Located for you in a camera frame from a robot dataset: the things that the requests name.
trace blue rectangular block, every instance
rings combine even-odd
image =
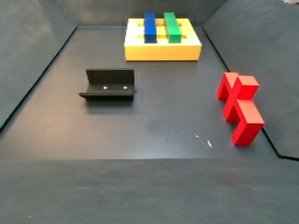
[[[145,42],[157,43],[157,24],[153,12],[145,13]]]

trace green rectangular block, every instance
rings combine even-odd
[[[166,28],[166,35],[169,39],[169,43],[182,43],[183,40],[183,33],[181,26],[177,21],[177,17],[173,12],[166,12],[163,14],[165,20],[165,28]]]

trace black bracket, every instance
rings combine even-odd
[[[89,90],[79,93],[87,100],[134,100],[135,70],[87,69]]]

